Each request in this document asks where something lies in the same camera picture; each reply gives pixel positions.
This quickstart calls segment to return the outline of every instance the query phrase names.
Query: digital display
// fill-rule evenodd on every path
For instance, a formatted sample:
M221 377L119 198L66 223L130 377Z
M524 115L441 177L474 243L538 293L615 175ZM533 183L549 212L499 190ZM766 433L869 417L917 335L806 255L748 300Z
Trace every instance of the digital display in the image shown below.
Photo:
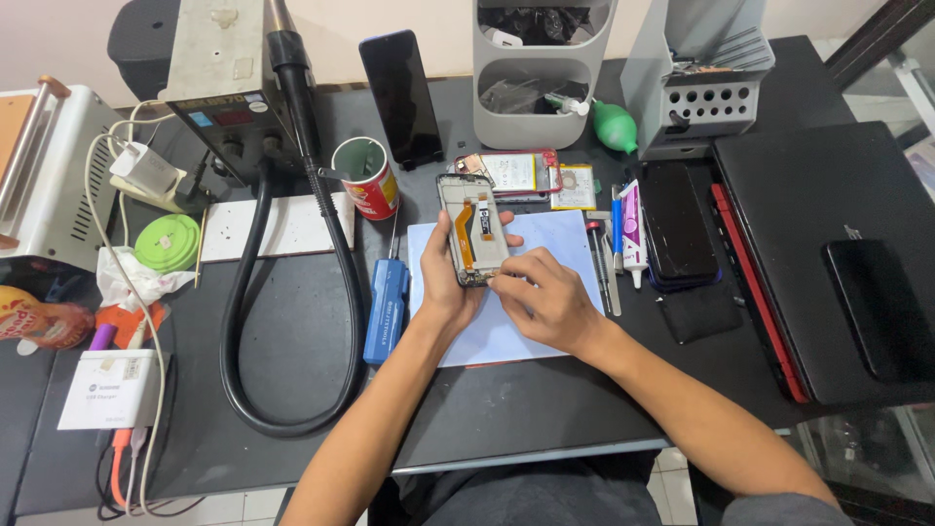
M247 110L223 111L212 115L214 121L221 126L233 126L236 124L250 124L253 122L253 116Z

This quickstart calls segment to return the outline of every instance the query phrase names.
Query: black hose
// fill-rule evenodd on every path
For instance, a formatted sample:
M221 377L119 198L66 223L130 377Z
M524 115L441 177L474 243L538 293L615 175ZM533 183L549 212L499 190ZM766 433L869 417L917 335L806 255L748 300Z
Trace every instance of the black hose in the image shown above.
M344 378L344 385L341 387L338 400L323 413L301 421L273 420L260 415L244 391L239 372L240 332L242 331L239 321L243 297L247 291L247 286L250 284L253 265L256 263L256 256L260 251L260 243L266 231L266 220L269 216L269 207L272 201L271 163L265 160L260 163L259 168L260 180L256 198L256 212L253 215L253 223L247 237L247 246L244 247L243 257L237 266L234 287L231 289L222 320L221 383L231 407L247 425L269 436L296 437L317 431L327 425L338 416L341 416L353 402L364 369L362 358L364 337L367 330L364 318L364 299L357 269L351 257L351 250L344 236L344 230L338 222L338 216L335 212L331 194L328 192L326 181L317 175L309 175L312 190L318 199L319 208L322 211L325 224L328 226L328 233L331 234L331 240L335 245L335 254L338 256L338 264L341 268L341 274L344 276L344 286L351 306L351 359L348 363L347 376Z
M285 12L284 6L279 10L280 15L283 12ZM292 25L291 20L277 20L278 25L286 22L289 26ZM266 219L269 216L269 206L272 200L271 178L274 176L272 161L264 159L259 167L260 182L256 197L256 213L253 215L247 246L243 249L243 257L237 267L234 288L231 289L221 325L221 383L231 407L247 425L265 435L295 437L326 426L341 416L353 403L354 395L357 394L363 379L367 322L364 318L364 295L361 292L357 268L351 258L351 249L344 236L344 229L338 221L338 212L331 199L327 180L318 175L318 169L322 167L322 143L318 136L318 127L315 125L315 113L308 82L309 63L302 45L302 37L292 30L279 30L268 33L266 42L270 63L280 80L283 98L289 110L296 146L309 176L311 191L318 200L318 208L322 212L324 223L328 226L328 233L331 235L331 242L335 246L341 275L344 276L344 288L347 290L348 303L351 308L351 359L338 400L323 413L307 420L287 422L261 416L248 399L247 393L244 392L243 384L240 382L238 357L242 330L239 324L241 308L247 285L250 284L253 264L256 263L256 255L260 251L260 242L266 231Z

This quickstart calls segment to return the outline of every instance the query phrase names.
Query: adhesive tube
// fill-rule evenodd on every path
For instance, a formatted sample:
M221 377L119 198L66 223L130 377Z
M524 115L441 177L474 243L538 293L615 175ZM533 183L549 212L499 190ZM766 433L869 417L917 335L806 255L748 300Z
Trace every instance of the adhesive tube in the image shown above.
M646 228L640 206L640 183L633 181L620 193L624 202L624 270L633 274L633 286L640 288L646 261Z

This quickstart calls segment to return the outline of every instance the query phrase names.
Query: green lid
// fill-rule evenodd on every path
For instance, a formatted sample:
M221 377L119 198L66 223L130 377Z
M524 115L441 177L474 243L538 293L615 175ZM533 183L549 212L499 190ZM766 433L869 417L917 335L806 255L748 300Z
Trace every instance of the green lid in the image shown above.
M637 124L633 117L616 104L595 100L594 129L597 138L611 150L633 153L637 149Z
M198 258L198 223L180 213L160 217L140 232L134 256L162 274L188 269Z

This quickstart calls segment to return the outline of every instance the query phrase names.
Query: hand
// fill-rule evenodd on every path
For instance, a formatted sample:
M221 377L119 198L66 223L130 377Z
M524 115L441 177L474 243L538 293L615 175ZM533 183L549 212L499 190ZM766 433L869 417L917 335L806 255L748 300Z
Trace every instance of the hand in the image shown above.
M581 359L599 346L607 318L591 303L578 272L545 248L507 258L488 284L526 338Z
M500 223L504 226L513 220L513 212L501 212ZM454 273L451 245L448 233L452 230L452 220L446 211L439 212L439 222L428 238L425 252L422 254L422 279L424 298L417 316L427 314L435 316L435 323L449 329L453 338L474 318L481 306L482 287L462 287ZM523 238L507 234L509 246L521 246Z

